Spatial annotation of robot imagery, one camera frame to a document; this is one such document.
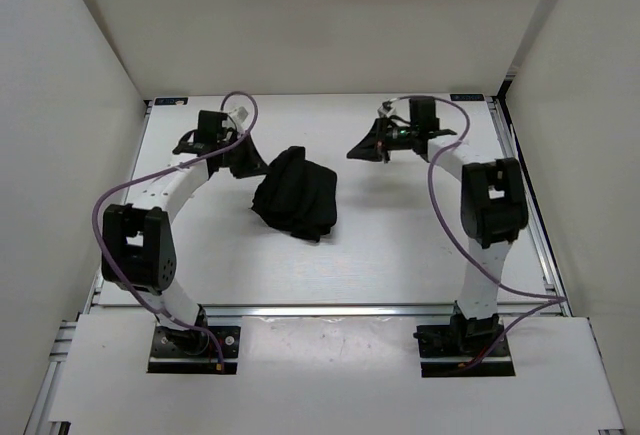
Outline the blue table label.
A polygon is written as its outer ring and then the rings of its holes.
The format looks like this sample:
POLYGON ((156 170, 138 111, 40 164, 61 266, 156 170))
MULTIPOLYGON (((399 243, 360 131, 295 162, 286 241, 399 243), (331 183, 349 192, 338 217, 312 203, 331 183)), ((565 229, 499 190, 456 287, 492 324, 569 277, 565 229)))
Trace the blue table label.
POLYGON ((187 97, 158 97, 154 100, 155 106, 182 106, 187 103, 187 97))
POLYGON ((482 94, 452 93, 450 100, 453 102, 482 102, 485 97, 482 94))

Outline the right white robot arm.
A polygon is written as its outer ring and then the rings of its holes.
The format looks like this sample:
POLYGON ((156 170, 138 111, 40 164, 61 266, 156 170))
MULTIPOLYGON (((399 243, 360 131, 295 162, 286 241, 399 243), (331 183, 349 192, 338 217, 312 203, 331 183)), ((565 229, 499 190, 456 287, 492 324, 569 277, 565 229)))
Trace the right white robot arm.
POLYGON ((519 162, 492 159, 462 143, 439 122, 400 127, 395 118, 377 118, 347 157, 388 162, 392 151, 411 150, 460 182, 460 220, 468 237, 464 282, 446 325, 416 329, 421 354, 428 358, 478 356, 503 332, 497 295, 506 257, 528 224, 519 162))

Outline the right blue table label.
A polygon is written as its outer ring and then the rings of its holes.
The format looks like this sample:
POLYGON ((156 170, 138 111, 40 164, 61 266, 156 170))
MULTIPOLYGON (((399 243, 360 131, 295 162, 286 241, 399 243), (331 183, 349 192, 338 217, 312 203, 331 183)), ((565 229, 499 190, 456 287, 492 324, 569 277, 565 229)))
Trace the right blue table label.
POLYGON ((482 94, 452 93, 450 100, 453 102, 482 102, 485 97, 482 94))

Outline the black pleated skirt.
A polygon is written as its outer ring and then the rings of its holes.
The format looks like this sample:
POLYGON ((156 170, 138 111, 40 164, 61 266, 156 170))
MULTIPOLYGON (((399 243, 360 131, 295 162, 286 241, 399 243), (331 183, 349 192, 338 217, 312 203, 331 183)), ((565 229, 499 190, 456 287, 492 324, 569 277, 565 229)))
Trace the black pleated skirt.
POLYGON ((269 165, 251 209, 263 222, 294 238, 318 243, 337 223, 335 171, 306 158, 306 149, 291 146, 269 165))

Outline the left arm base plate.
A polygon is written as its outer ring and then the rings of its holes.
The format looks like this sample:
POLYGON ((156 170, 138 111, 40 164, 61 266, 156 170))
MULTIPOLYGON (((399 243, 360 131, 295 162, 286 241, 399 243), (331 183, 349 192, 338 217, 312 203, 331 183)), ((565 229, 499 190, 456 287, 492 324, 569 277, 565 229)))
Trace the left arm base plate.
POLYGON ((150 374, 235 375, 241 342, 239 325, 208 325, 212 339, 199 331, 157 324, 149 351, 150 374))

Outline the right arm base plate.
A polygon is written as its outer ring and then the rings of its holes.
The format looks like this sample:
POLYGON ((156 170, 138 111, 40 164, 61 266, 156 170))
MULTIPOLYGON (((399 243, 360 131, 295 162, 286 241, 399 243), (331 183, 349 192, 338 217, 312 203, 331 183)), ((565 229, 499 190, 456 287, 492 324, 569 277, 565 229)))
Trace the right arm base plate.
POLYGON ((455 312, 447 324, 418 325, 413 337, 422 378, 516 375, 498 314, 477 319, 455 312))

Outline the left blue table label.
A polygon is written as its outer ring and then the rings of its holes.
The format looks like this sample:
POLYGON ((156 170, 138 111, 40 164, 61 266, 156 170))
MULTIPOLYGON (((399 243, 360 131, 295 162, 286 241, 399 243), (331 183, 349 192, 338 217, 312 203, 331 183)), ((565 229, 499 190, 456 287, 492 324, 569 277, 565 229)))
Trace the left blue table label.
POLYGON ((158 97, 154 100, 155 106, 182 106, 187 103, 187 97, 158 97))

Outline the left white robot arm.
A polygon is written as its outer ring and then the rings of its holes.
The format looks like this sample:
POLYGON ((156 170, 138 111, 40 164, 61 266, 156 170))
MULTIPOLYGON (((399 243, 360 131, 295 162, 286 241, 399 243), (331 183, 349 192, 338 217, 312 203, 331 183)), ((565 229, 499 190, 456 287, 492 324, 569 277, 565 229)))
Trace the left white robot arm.
POLYGON ((171 225, 200 186, 219 169, 238 178, 264 175, 268 165, 253 140, 237 143, 235 132, 214 144, 195 141, 188 132, 172 151, 176 169, 156 174, 133 202, 111 204, 103 212, 102 259, 105 280, 129 292, 156 318, 164 336, 189 356, 215 350, 204 308, 176 280, 177 255, 171 225))

